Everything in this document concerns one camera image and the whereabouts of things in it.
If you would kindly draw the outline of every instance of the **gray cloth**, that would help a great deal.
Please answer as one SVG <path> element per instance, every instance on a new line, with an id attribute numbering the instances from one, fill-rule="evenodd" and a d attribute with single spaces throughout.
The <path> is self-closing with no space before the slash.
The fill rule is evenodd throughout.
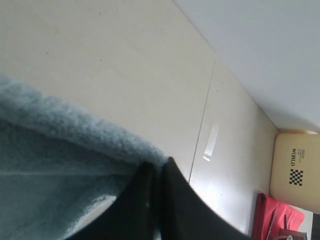
<path id="1" fill-rule="evenodd" d="M 0 239 L 58 240 L 167 157 L 140 137 L 0 76 Z"/>

